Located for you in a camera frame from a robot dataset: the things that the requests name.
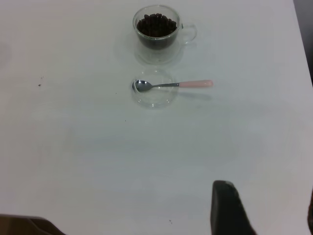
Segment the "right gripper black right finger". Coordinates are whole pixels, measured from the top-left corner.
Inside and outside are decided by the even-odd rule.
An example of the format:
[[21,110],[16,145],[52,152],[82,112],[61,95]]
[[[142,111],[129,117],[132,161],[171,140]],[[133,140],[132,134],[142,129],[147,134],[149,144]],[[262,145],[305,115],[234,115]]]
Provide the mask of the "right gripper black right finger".
[[313,232],[313,192],[311,194],[310,204],[308,207],[307,223],[310,232]]

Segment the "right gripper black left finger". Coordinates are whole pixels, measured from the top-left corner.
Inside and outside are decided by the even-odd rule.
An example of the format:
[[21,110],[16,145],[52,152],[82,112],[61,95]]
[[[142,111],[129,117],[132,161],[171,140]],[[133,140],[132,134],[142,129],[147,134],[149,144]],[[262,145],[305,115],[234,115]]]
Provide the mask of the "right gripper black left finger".
[[255,235],[240,195],[230,181],[212,185],[210,226],[213,235]]

